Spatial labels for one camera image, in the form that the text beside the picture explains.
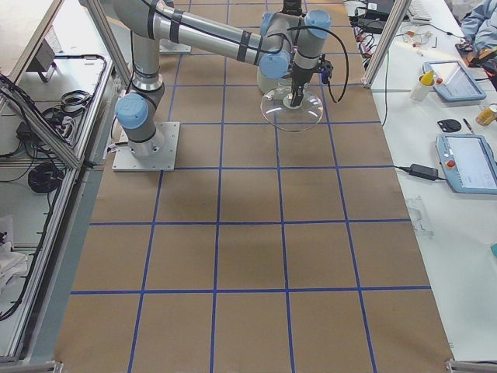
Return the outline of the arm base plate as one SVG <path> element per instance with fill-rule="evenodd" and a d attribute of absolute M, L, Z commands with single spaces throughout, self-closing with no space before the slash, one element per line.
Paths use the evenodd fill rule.
<path fill-rule="evenodd" d="M 185 44 L 174 43 L 167 39 L 160 39 L 159 41 L 160 54 L 190 54 L 191 46 Z"/>
<path fill-rule="evenodd" d="M 155 136 L 144 143 L 129 142 L 122 131 L 113 170 L 117 172 L 173 171 L 179 140 L 179 122 L 155 122 Z"/>

